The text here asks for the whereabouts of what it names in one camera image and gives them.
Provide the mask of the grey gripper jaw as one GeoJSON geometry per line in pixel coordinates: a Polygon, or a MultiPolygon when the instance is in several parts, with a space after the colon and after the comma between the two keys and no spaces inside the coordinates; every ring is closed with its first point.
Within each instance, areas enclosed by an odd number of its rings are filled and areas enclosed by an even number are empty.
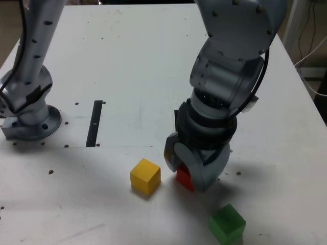
{"type": "Polygon", "coordinates": [[[230,144],[217,150],[200,150],[177,142],[174,144],[173,166],[185,165],[197,191],[205,192],[224,171],[230,156],[230,144]]]}
{"type": "Polygon", "coordinates": [[[168,168],[172,172],[176,172],[177,168],[182,164],[181,159],[177,156],[174,150],[174,144],[179,142],[178,133],[172,133],[166,139],[164,158],[168,168]]]}

